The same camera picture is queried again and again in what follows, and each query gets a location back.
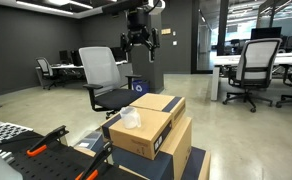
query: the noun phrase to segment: trash bin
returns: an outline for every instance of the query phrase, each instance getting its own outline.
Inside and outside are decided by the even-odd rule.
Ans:
[[[147,80],[135,80],[133,81],[133,89],[137,91],[140,96],[149,92],[149,82]]]

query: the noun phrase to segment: chair wheel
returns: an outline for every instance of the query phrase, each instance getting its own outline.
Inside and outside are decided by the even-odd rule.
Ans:
[[[281,108],[281,107],[282,107],[282,105],[281,105],[281,104],[279,104],[279,103],[276,103],[276,107],[277,107],[277,108]]]

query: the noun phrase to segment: office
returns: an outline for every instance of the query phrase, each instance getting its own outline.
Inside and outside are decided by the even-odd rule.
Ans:
[[[258,102],[255,114],[249,112],[249,104],[243,105],[240,101],[224,106],[221,101],[226,97],[225,93],[233,90],[226,79],[220,84],[222,94],[219,100],[211,102],[211,76],[188,75],[193,67],[192,12],[189,11],[192,4],[170,2],[170,7],[162,12],[162,29],[176,31],[176,39],[173,35],[162,36],[159,51],[162,52],[160,67],[165,73],[163,93],[186,97],[186,115],[193,118],[192,145],[212,152],[211,179],[222,179],[228,175],[230,179],[254,179],[260,177],[262,169],[270,179],[292,179],[292,105],[276,109]],[[0,105],[3,105],[0,120],[30,126],[41,134],[65,124],[71,132],[69,138],[73,138],[69,140],[70,144],[76,143],[85,132],[98,128],[105,114],[91,110],[85,89],[71,89],[66,85],[65,88],[44,91],[39,87],[34,70],[38,66],[35,61],[38,56],[44,56],[55,64],[59,63],[60,50],[97,45],[117,47],[120,33],[127,33],[123,14],[118,18],[95,18],[78,21],[0,6]],[[177,46],[172,45],[173,40],[177,41]],[[274,88],[286,89],[273,95]],[[277,101],[281,94],[289,94],[290,91],[292,88],[279,80],[265,93],[266,97],[272,94],[271,98]],[[271,152],[275,151],[287,156],[273,155]],[[253,166],[257,175],[252,173]],[[277,174],[283,171],[291,174]]]

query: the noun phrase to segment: white desk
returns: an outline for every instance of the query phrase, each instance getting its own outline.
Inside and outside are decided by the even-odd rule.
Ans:
[[[126,76],[133,74],[132,64],[127,63],[127,61],[122,61],[122,62],[116,62],[116,65],[117,65],[120,79],[121,79],[120,85],[124,86],[124,85],[128,84],[128,80],[127,80]],[[35,69],[37,72],[37,76],[38,76],[40,85],[44,87],[46,84],[49,84],[50,83],[49,80],[43,79],[40,67],[36,67]],[[74,66],[73,64],[70,64],[70,65],[61,65],[61,66],[52,67],[52,69],[53,70],[60,70],[60,69],[74,69],[75,70],[75,69],[77,69],[77,70],[84,71],[84,66]]]
[[[219,72],[221,66],[237,66],[240,56],[216,56],[214,58],[214,69],[212,77],[211,97],[212,101],[216,101],[218,97]],[[292,64],[292,53],[281,53],[276,55],[274,65]]]

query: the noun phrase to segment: computer monitor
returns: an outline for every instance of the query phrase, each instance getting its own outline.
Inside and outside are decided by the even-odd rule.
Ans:
[[[83,65],[82,59],[80,58],[78,50],[70,51],[70,57],[73,60],[74,66],[82,66]]]
[[[126,52],[122,51],[122,49],[120,47],[112,47],[112,48],[110,48],[110,50],[113,53],[115,61],[127,60],[126,59]]]
[[[282,32],[281,27],[272,28],[256,28],[252,29],[251,40],[265,38],[280,38]]]
[[[59,58],[62,64],[72,64],[70,58],[68,57],[68,51],[59,51]]]

